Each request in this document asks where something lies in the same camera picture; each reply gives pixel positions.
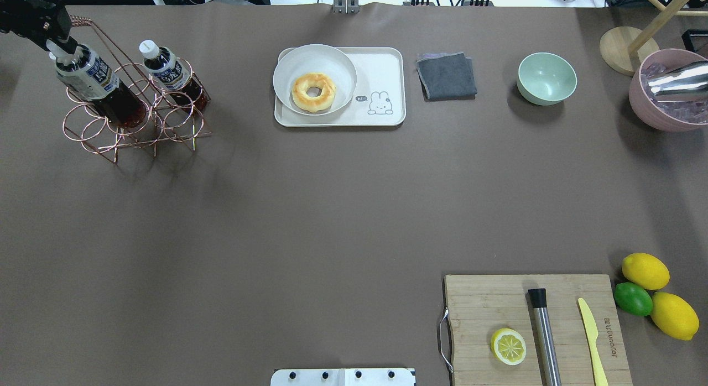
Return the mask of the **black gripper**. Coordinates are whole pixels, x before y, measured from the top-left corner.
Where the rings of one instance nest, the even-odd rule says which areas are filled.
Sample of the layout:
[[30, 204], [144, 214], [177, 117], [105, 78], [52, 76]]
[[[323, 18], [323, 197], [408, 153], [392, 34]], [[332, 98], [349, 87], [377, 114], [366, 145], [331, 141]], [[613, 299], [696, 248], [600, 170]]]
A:
[[62, 0], [1, 0], [1, 32], [27, 38], [54, 56], [74, 56], [77, 41]]

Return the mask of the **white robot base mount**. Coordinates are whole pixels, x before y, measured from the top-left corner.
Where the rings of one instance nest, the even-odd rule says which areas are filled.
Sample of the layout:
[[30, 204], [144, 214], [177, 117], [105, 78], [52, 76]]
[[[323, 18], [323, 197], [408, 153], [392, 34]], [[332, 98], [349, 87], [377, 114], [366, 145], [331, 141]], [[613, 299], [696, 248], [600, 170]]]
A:
[[417, 377], [410, 368], [281, 369], [270, 385], [417, 385]]

